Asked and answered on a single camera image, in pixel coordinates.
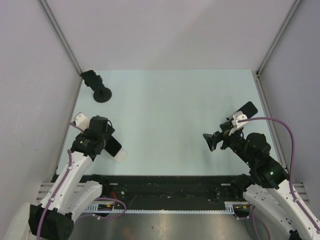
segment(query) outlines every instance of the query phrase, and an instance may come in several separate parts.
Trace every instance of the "purple cable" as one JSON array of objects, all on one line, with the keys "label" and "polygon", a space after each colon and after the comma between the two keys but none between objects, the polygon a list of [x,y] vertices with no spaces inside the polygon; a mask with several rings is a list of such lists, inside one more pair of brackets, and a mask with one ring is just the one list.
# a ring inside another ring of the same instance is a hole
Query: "purple cable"
[{"label": "purple cable", "polygon": [[71,127],[74,127],[75,129],[78,129],[82,133],[84,132],[80,127],[76,126],[75,123],[72,121],[68,122],[68,125],[70,125]]},{"label": "purple cable", "polygon": [[290,160],[290,170],[289,170],[290,191],[291,191],[291,194],[292,194],[294,201],[298,204],[298,206],[301,208],[301,210],[305,213],[305,215],[308,217],[308,219],[312,222],[312,224],[315,227],[315,229],[317,230],[317,232],[320,232],[320,227],[318,226],[316,221],[312,218],[312,216],[308,213],[308,211],[305,209],[305,207],[301,204],[301,202],[298,200],[298,198],[295,194],[294,185],[293,185],[293,183],[294,183],[294,163],[295,163],[295,138],[294,138],[294,134],[292,133],[291,129],[289,128],[289,126],[285,122],[283,122],[279,119],[276,119],[276,118],[272,118],[272,117],[254,117],[254,118],[249,118],[249,119],[245,119],[245,120],[239,120],[238,123],[255,121],[255,120],[274,121],[279,124],[282,124],[288,130],[288,132],[290,134],[290,138],[291,138],[291,160]]},{"label": "purple cable", "polygon": [[238,217],[236,213],[234,213],[234,216],[237,218],[237,220],[248,220],[248,219],[252,219],[252,222],[253,222],[253,227],[254,227],[254,230],[255,230],[255,234],[257,235],[258,239],[261,240],[260,238],[260,235],[258,233],[258,229],[257,229],[257,226],[256,226],[256,221],[258,221],[259,223],[261,223],[261,225],[265,228],[266,230],[266,233],[268,235],[268,240],[271,240],[271,236],[270,236],[270,232],[269,232],[269,229],[267,227],[267,225],[260,219],[256,218],[255,217],[255,208],[256,206],[253,206],[252,207],[252,217]]},{"label": "purple cable", "polygon": [[[68,156],[69,156],[68,166],[71,167],[72,166],[71,151],[67,150],[67,152],[68,152]],[[69,172],[70,172],[70,170],[69,170],[69,168],[67,168],[66,171],[65,171],[65,174],[63,175],[63,177],[62,177],[62,179],[60,181],[60,183],[58,184],[56,189],[53,191],[50,199],[48,200],[48,203],[46,204],[46,206],[45,206],[45,208],[44,208],[44,210],[42,212],[42,215],[41,215],[41,218],[40,218],[40,221],[39,221],[39,225],[38,225],[38,229],[36,231],[36,240],[40,240],[41,227],[42,227],[42,224],[44,223],[44,219],[45,219],[46,213],[48,211],[48,208],[49,208],[50,204],[52,203],[51,198],[54,198],[56,196],[57,192],[59,191],[59,189],[61,188],[62,184],[66,180]]]},{"label": "purple cable", "polygon": [[[126,204],[119,200],[119,199],[115,199],[115,198],[108,198],[108,197],[98,197],[95,201],[99,201],[99,200],[107,200],[107,201],[114,201],[114,202],[118,202],[120,204],[123,205],[124,207],[124,211],[121,212],[119,215],[117,216],[110,216],[110,217],[107,217],[107,216],[98,216],[98,218],[101,218],[101,219],[117,219],[119,217],[121,217],[123,214],[125,214],[125,212],[127,211],[127,206]],[[83,215],[83,216],[80,216],[79,219],[81,218],[85,218],[85,217],[88,217],[88,216],[92,216],[92,214],[86,214],[86,215]]]}]

